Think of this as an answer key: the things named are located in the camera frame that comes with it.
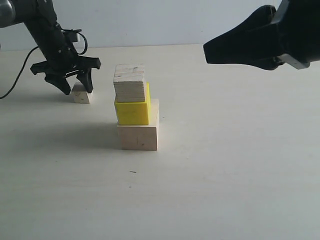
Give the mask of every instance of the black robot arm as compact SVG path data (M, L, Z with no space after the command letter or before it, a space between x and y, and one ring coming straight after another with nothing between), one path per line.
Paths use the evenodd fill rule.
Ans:
M64 94L71 92L67 78L77 76L88 93L93 91L92 69L100 69L99 58L81 56L74 47L81 30L64 30L57 22L52 0L0 0L0 28L24 23L46 61L31 67L33 74L45 73L45 81Z
M275 70L287 63L306 69L320 60L320 0L264 5L236 28L204 45L209 64Z

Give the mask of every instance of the light wooden block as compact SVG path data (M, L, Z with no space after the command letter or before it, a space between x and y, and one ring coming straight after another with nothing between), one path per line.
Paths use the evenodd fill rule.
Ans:
M146 99L143 102L114 101L119 125L149 125L151 116L151 98L147 83Z
M123 150L157 151L159 147L159 100L151 100L149 125L118 125Z
M119 103L146 100L145 67L142 64L120 64L115 68L113 86Z
M88 93L81 82L76 82L72 88L71 94L76 104L90 104L93 94Z

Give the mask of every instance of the wooden block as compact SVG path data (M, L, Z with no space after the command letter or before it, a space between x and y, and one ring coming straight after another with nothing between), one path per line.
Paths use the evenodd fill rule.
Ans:
M90 104L93 94L88 93L81 82L76 82L72 88L71 94L76 104Z
M144 102L147 94L144 66L142 64L117 65L113 86L117 102Z
M143 102L118 102L117 98L114 100L119 125L149 125L151 118L149 83L146 89L146 99Z
M149 125L118 125L123 150L157 151L159 147L159 100L151 100Z

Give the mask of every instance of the block tower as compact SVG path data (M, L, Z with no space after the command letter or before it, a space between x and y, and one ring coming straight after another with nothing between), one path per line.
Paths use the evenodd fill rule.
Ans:
M159 100L151 98L142 64L120 64L113 85L118 135L123 150L157 151Z

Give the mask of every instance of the plywood block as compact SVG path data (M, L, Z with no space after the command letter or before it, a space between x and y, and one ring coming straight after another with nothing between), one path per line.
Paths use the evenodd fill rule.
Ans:
M76 82L72 88L71 94L76 104L90 104L93 94L88 93L81 82Z
M159 147L159 100L151 100L149 125L118 125L123 150L157 151Z
M120 64L115 68L113 86L119 103L146 100L145 67L142 64Z
M147 83L146 99L143 102L114 101L115 111L119 125L149 125L151 98L149 83Z

